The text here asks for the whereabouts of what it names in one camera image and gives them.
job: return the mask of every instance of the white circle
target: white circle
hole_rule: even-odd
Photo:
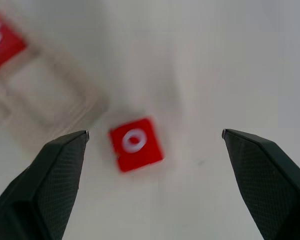
[[[139,142],[131,143],[129,141],[130,138],[136,138],[139,140]],[[143,131],[140,128],[131,129],[124,135],[122,139],[123,149],[130,154],[140,151],[146,145],[146,143],[147,143],[147,135],[145,131]]]

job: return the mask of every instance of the white background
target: white background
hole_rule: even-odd
[[[221,133],[269,138],[300,166],[300,0],[14,2],[111,101],[63,239],[262,239]],[[107,131],[145,115],[166,158],[119,174]],[[31,160],[0,130],[0,193]]]

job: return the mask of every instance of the white table surface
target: white table surface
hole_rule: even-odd
[[[104,88],[65,240],[261,240],[223,128],[300,166],[300,0],[14,0]],[[165,160],[120,174],[109,127],[155,119]],[[0,130],[0,193],[31,162]]]

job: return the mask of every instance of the printed circle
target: printed circle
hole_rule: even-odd
[[[130,139],[135,138],[138,140],[138,143],[132,143]],[[145,131],[140,128],[131,129],[128,131],[123,139],[122,146],[123,149],[130,154],[140,151],[147,143],[147,135]]]

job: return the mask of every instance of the blurred red block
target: blurred red block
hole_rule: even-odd
[[[0,67],[27,47],[27,44],[0,18]]]
[[[161,161],[163,153],[148,118],[110,130],[110,138],[122,172]]]

